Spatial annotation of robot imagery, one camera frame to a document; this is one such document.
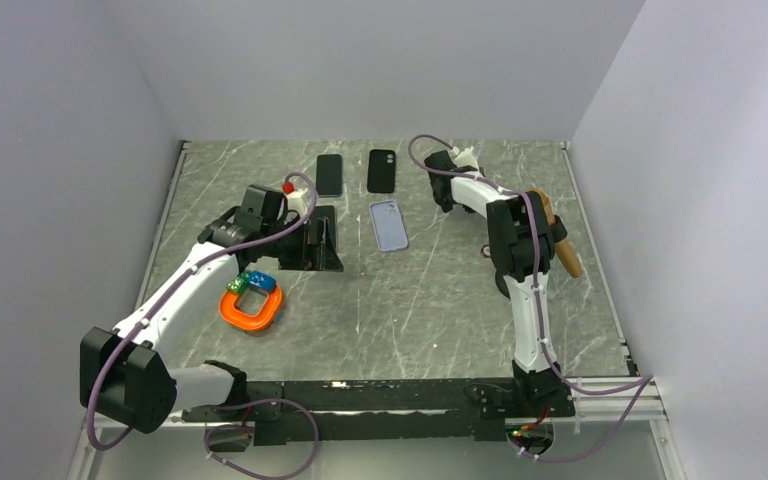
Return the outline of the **lavender phone case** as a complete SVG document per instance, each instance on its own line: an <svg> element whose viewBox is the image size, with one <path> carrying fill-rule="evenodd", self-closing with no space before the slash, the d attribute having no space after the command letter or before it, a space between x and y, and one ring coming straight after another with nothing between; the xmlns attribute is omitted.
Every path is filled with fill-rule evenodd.
<svg viewBox="0 0 768 480"><path fill-rule="evenodd" d="M374 202L369 206L374 234L381 252L405 250L409 239L398 203L395 200Z"/></svg>

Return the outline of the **blue phone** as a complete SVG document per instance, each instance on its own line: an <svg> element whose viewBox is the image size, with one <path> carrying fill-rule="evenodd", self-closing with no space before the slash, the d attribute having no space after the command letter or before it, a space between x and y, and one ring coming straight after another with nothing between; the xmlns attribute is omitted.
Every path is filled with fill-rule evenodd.
<svg viewBox="0 0 768 480"><path fill-rule="evenodd" d="M317 156L315 184L320 197L336 198L343 194L343 157L340 154Z"/></svg>

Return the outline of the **black phone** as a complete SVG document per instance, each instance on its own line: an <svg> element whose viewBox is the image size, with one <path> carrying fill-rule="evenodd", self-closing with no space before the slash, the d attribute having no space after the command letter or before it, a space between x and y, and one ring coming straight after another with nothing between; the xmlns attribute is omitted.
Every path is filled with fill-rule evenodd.
<svg viewBox="0 0 768 480"><path fill-rule="evenodd" d="M337 251L337 218L332 205L316 206L305 226L305 240L310 247L327 245Z"/></svg>

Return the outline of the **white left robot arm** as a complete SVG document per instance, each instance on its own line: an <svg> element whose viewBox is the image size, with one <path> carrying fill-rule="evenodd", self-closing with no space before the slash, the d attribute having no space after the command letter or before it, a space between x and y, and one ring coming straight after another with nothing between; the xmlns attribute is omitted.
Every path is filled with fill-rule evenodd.
<svg viewBox="0 0 768 480"><path fill-rule="evenodd" d="M209 407L239 417L250 400L246 373L218 360L184 369L168 357L188 324L211 303L240 331L261 331L276 317L283 293L250 265L261 258L280 269L340 272L336 213L306 188L251 185L240 204L206 225L177 270L111 329L92 328L79 347L80 403L141 433L177 411Z"/></svg>

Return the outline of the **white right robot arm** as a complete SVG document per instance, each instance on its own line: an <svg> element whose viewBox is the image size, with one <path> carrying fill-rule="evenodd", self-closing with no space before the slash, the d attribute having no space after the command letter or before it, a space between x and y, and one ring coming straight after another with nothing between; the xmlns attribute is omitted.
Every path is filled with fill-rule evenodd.
<svg viewBox="0 0 768 480"><path fill-rule="evenodd" d="M546 319L556 229L549 225L540 196L501 187L474 164L458 166L447 151L432 153L423 166L443 211L461 205L486 220L496 279L507 288L512 308L512 407L523 416L563 413L569 391L558 375Z"/></svg>

